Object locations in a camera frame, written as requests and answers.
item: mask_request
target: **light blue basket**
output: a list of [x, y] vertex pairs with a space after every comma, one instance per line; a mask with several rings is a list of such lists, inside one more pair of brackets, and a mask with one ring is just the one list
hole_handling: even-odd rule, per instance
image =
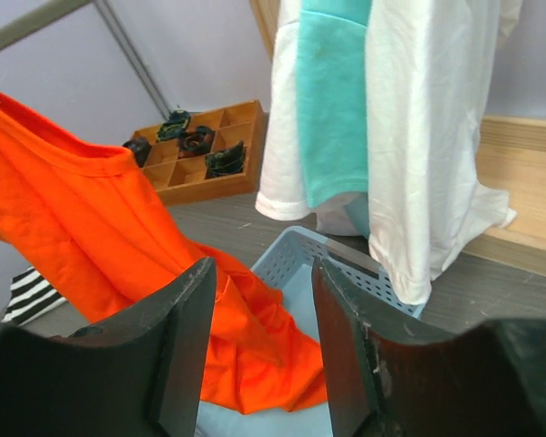
[[[388, 304], [419, 318], [424, 305], [400, 302], [382, 267], [371, 257], [302, 227], [288, 228], [253, 266], [269, 286], [283, 290], [284, 305], [299, 328], [319, 340], [311, 288], [315, 257], [331, 259], [356, 285]], [[303, 412], [270, 410], [244, 416], [200, 403], [198, 425], [208, 437], [332, 437], [327, 404]]]

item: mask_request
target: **orange shirt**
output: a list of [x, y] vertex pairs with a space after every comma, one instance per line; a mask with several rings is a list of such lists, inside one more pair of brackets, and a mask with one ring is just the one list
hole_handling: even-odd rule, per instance
[[87, 144], [0, 93], [0, 239], [91, 322], [217, 262], [201, 399], [243, 413], [326, 400], [319, 345], [228, 254], [176, 227], [123, 147]]

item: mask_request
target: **gray table surface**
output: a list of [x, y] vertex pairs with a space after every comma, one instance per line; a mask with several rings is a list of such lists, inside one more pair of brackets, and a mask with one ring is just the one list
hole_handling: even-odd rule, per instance
[[[255, 195], [235, 196], [170, 208], [179, 228], [191, 239], [223, 249], [252, 266], [287, 226], [315, 228], [313, 217], [278, 222], [254, 209]], [[363, 238], [335, 238], [368, 253]], [[422, 319], [459, 332], [494, 317], [546, 318], [546, 278], [469, 255], [433, 283]], [[68, 335], [86, 320], [66, 304], [29, 323], [41, 335]]]

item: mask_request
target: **teal cloth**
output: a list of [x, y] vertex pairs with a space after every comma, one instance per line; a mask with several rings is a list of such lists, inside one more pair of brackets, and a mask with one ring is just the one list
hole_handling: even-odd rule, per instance
[[296, 89], [308, 206], [368, 191], [365, 38], [370, 0], [303, 0]]

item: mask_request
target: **black and white striped fabric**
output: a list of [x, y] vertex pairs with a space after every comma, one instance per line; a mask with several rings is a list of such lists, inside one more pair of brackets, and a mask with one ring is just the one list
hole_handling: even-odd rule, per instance
[[2, 322], [24, 325], [66, 302], [34, 267], [12, 278], [10, 302]]

